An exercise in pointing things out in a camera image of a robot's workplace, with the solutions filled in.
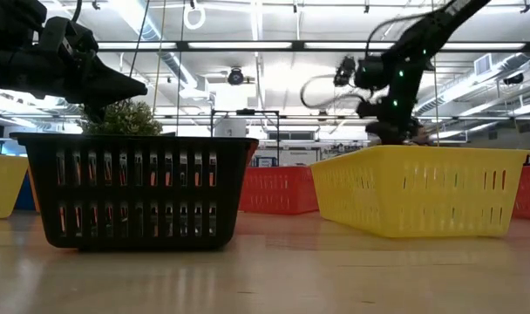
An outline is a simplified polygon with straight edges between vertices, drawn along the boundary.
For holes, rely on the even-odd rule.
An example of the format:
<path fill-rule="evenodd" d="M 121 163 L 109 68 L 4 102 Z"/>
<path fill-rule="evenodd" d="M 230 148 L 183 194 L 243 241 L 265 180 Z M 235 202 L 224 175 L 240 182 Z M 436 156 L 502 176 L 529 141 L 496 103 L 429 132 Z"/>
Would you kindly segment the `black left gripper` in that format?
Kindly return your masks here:
<path fill-rule="evenodd" d="M 49 18 L 36 48 L 47 63 L 40 83 L 45 94 L 96 107 L 147 95 L 145 83 L 113 70 L 95 56 L 98 44 L 92 31 L 68 18 Z"/>

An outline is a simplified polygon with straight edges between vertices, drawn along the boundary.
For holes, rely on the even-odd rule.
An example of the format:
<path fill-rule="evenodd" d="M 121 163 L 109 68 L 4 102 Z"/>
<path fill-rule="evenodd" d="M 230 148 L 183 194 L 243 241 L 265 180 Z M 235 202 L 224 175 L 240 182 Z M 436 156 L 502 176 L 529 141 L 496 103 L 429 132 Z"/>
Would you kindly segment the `yellow plastic basket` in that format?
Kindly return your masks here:
<path fill-rule="evenodd" d="M 26 157 L 0 154 L 0 219 L 11 215 L 28 166 Z"/>
<path fill-rule="evenodd" d="M 392 238 L 504 236 L 529 152 L 375 146 L 311 165 L 322 218 Z"/>

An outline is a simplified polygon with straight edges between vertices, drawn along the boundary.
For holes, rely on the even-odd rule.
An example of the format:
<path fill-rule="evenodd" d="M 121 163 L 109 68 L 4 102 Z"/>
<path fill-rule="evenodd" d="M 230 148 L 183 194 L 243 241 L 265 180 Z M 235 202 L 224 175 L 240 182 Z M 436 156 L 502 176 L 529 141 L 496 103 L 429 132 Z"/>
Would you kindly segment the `blue plastic basket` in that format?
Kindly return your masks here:
<path fill-rule="evenodd" d="M 17 194 L 17 199 L 14 205 L 15 210 L 35 211 L 36 205 L 32 191 L 31 179 L 29 173 L 26 172 L 23 183 Z"/>

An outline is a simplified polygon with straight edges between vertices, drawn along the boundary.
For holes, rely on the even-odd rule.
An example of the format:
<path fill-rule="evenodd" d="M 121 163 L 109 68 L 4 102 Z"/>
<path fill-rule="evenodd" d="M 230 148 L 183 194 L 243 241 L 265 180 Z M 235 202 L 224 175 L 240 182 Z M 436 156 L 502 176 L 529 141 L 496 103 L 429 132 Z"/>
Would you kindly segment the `black plastic basket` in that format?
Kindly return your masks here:
<path fill-rule="evenodd" d="M 234 234 L 257 140 L 17 133 L 49 244 L 216 249 Z"/>

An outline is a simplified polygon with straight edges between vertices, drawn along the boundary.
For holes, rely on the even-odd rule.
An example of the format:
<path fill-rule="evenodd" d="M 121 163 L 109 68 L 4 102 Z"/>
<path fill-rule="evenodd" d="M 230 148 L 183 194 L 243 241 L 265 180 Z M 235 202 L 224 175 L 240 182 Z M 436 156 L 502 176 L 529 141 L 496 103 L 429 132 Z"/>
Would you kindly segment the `potted green plant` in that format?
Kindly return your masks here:
<path fill-rule="evenodd" d="M 162 125 L 145 101 L 125 99 L 105 107 L 84 106 L 76 120 L 83 134 L 156 136 Z"/>

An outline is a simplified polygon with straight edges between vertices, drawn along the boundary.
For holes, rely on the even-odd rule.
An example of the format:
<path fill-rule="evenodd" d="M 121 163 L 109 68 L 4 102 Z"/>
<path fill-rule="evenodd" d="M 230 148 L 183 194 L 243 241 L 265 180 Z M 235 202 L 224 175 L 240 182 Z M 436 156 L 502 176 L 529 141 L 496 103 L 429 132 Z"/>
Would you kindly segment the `grey ventilation duct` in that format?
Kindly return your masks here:
<path fill-rule="evenodd" d="M 111 6 L 121 15 L 128 25 L 140 36 L 141 42 L 157 42 L 162 37 L 160 27 L 147 11 L 149 0 L 109 0 Z M 179 80 L 180 96 L 184 99 L 209 99 L 210 92 L 204 78 L 196 78 L 180 63 L 178 53 L 156 52 L 170 73 Z"/>
<path fill-rule="evenodd" d="M 487 53 L 473 61 L 473 70 L 437 88 L 431 97 L 420 99 L 413 109 L 427 113 L 474 92 L 486 84 L 523 72 L 530 65 L 530 52 Z"/>

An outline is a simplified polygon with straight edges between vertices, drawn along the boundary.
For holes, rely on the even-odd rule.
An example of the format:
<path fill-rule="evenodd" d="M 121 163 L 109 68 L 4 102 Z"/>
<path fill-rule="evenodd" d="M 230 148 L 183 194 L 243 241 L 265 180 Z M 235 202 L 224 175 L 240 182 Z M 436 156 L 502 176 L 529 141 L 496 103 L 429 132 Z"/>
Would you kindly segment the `black metal rig frame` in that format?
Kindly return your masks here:
<path fill-rule="evenodd" d="M 132 41 L 99 42 L 100 52 L 149 51 L 337 51 L 379 52 L 390 49 L 393 42 L 374 41 Z M 448 42 L 440 49 L 443 53 L 460 52 L 530 52 L 530 42 Z"/>

